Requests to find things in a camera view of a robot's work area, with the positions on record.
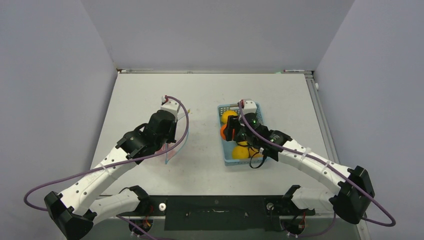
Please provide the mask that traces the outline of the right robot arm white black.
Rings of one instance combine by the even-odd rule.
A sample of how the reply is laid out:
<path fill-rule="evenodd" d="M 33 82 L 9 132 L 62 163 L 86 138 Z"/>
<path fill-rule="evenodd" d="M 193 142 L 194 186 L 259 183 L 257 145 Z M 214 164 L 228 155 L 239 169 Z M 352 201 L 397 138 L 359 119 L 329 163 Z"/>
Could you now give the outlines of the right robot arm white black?
<path fill-rule="evenodd" d="M 282 201 L 283 209 L 289 214 L 323 207 L 348 223 L 358 224 L 375 196 L 366 169 L 361 166 L 351 168 L 322 158 L 289 135 L 268 129 L 255 113 L 227 116 L 221 135 L 228 142 L 245 142 L 245 146 L 252 149 L 253 156 L 292 166 L 327 188 L 325 191 L 296 189 Z"/>

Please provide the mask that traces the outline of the yellow orange fruit bottom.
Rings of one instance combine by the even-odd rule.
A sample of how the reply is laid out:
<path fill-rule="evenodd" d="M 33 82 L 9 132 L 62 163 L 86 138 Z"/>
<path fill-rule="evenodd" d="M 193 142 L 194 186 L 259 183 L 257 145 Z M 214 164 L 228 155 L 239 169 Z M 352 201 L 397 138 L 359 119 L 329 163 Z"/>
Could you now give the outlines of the yellow orange fruit bottom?
<path fill-rule="evenodd" d="M 260 153 L 260 151 L 256 148 L 249 147 L 248 148 L 249 156 L 251 158 L 262 158 L 263 155 Z"/>

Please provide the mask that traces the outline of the yellow orange fruit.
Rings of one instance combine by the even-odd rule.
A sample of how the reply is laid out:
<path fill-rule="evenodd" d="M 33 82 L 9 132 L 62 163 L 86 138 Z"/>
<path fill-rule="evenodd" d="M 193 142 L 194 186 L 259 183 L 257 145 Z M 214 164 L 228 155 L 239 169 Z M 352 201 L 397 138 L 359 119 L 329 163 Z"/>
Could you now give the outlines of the yellow orange fruit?
<path fill-rule="evenodd" d="M 249 147 L 248 148 L 249 156 L 251 158 L 262 158 L 263 155 L 260 153 L 260 151 L 256 148 Z"/>
<path fill-rule="evenodd" d="M 243 160 L 250 158 L 250 152 L 248 147 L 237 145 L 233 148 L 231 152 L 233 160 Z"/>

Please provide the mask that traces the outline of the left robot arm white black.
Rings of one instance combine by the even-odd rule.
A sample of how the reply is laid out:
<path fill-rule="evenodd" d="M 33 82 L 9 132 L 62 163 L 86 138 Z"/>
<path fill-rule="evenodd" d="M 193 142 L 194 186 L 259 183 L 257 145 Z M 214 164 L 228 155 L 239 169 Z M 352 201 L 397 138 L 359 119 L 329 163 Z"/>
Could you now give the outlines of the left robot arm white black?
<path fill-rule="evenodd" d="M 176 110 L 160 109 L 148 123 L 129 131 L 97 165 L 100 169 L 82 177 L 60 193 L 44 197 L 49 216 L 68 240 L 80 240 L 94 225 L 122 213 L 143 215 L 149 208 L 149 195 L 140 186 L 99 199 L 112 183 L 141 163 L 141 157 L 155 154 L 165 143 L 174 143 Z"/>

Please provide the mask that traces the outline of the red apple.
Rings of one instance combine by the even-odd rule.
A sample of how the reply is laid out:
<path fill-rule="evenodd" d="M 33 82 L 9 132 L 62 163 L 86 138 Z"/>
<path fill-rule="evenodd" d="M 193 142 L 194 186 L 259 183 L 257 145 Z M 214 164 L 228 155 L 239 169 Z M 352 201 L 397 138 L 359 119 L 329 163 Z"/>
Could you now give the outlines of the red apple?
<path fill-rule="evenodd" d="M 168 144 L 165 144 L 155 153 L 159 155 L 169 155 L 169 151 L 170 151 L 170 146 Z"/>

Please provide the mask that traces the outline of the clear zip top bag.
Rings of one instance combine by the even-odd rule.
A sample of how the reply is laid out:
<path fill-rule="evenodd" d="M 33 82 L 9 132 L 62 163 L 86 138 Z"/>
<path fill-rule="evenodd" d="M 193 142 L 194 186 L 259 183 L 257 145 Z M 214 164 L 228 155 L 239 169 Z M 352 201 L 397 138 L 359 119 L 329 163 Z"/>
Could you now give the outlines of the clear zip top bag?
<path fill-rule="evenodd" d="M 187 133 L 184 135 L 183 141 L 175 148 L 173 148 L 172 150 L 170 150 L 168 153 L 168 155 L 166 154 L 158 154 L 157 158 L 163 159 L 164 160 L 164 164 L 167 165 L 169 163 L 169 161 L 174 158 L 187 144 L 188 138 L 189 138 L 189 134 L 190 134 L 190 128 L 187 129 Z M 176 145 L 176 143 L 165 143 L 164 145 L 169 145 L 170 148 L 173 147 L 174 145 Z"/>

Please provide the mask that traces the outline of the blue plastic basket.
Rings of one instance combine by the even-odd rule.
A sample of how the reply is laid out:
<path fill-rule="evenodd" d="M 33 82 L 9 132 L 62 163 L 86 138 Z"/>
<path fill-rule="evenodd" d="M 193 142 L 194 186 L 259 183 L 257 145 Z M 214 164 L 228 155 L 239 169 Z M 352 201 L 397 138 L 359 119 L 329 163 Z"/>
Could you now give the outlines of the blue plastic basket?
<path fill-rule="evenodd" d="M 221 104 L 217 106 L 217 117 L 218 117 L 218 123 L 220 124 L 220 127 L 224 125 L 224 123 L 221 121 L 222 115 L 226 111 L 234 111 L 238 115 L 240 114 L 240 110 L 237 103 L 229 103 L 229 104 Z M 222 153 L 223 153 L 223 161 L 225 166 L 236 166 L 236 165 L 248 165 L 249 163 L 252 163 L 252 165 L 260 164 L 262 162 L 263 157 L 256 155 L 252 158 L 251 156 L 248 158 L 233 158 L 232 153 L 233 149 L 237 147 L 237 143 L 234 141 L 226 141 L 223 138 L 221 138 L 221 146 L 222 146 Z"/>

